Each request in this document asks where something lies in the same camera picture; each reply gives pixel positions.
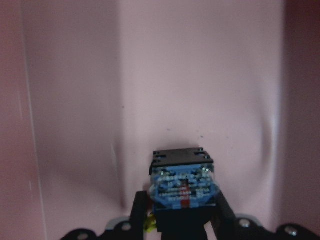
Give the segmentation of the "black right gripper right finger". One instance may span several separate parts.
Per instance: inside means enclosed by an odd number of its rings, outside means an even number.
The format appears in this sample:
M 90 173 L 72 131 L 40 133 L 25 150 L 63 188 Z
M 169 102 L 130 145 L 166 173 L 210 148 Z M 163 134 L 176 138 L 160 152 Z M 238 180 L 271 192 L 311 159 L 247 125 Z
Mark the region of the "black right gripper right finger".
M 212 228 L 217 240 L 241 240 L 239 219 L 230 207 L 224 194 L 216 196 L 216 206 L 212 217 Z

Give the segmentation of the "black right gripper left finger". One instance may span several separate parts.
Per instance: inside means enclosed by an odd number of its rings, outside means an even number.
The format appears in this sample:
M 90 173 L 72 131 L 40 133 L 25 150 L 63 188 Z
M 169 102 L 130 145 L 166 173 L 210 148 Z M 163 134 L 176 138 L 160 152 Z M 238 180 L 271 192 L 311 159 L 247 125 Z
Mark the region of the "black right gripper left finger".
M 146 191 L 138 191 L 133 201 L 129 224 L 130 240 L 145 239 L 145 222 L 148 216 L 149 197 Z

